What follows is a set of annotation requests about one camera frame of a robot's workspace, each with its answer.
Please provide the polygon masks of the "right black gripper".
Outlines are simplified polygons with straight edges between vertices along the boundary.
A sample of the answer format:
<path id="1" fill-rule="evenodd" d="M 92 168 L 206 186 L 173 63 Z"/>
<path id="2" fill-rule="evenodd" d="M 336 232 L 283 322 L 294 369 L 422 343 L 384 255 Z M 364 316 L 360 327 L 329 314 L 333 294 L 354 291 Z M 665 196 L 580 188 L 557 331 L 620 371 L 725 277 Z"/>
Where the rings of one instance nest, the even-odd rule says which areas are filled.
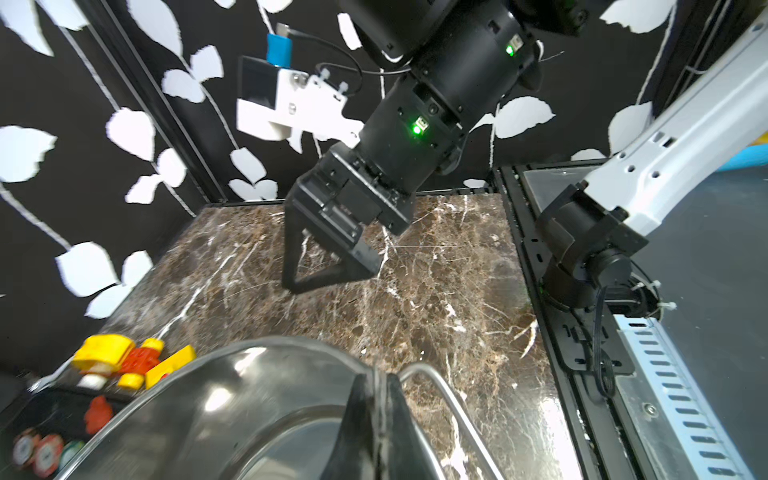
<path id="1" fill-rule="evenodd" d="M 375 277 L 382 258 L 364 227 L 402 234 L 416 190 L 415 143 L 334 144 L 286 196 L 282 286 L 302 294 Z"/>

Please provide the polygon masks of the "stainless steel pot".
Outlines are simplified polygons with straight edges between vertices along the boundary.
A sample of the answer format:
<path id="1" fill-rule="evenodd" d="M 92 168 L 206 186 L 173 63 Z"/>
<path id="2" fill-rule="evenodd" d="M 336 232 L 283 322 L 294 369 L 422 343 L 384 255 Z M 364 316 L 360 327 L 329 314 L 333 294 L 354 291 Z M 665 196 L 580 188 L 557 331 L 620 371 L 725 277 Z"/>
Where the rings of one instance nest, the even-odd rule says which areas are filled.
<path id="1" fill-rule="evenodd" d="M 265 337 L 216 350 L 140 395 L 61 470 L 64 479 L 323 479 L 356 376 L 379 368 L 317 340 Z M 502 471 L 461 400 L 428 378 L 487 477 Z"/>

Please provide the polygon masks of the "long metal spoon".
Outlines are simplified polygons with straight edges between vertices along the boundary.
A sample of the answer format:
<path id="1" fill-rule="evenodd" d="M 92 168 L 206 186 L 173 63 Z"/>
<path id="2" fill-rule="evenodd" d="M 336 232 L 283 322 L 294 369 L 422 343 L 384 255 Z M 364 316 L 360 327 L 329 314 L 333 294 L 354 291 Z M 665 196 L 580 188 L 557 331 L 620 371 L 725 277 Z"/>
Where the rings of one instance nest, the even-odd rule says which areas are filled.
<path id="1" fill-rule="evenodd" d="M 355 377 L 323 479 L 440 479 L 442 470 L 416 425 L 398 377 Z"/>

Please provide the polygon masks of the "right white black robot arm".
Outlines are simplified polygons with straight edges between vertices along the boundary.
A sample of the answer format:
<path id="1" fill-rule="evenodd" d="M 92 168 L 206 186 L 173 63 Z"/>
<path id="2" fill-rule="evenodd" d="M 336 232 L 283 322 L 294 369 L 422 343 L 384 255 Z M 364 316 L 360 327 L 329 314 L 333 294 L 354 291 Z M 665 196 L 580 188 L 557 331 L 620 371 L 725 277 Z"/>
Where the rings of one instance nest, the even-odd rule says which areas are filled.
<path id="1" fill-rule="evenodd" d="M 282 284 L 300 294 L 376 276 L 381 256 L 363 241 L 379 223 L 412 222 L 417 189 L 458 165 L 473 128 L 514 137 L 554 110 L 516 87 L 537 88 L 534 31 L 578 34 L 608 1 L 445 1 L 346 6 L 367 45 L 408 66 L 351 144 L 336 143 L 285 200 Z M 601 308 L 626 281 L 630 259 L 699 183 L 767 129 L 767 17 L 741 37 L 659 117 L 621 111 L 611 154 L 564 189 L 536 229 L 551 258 L 543 289 L 561 309 Z"/>

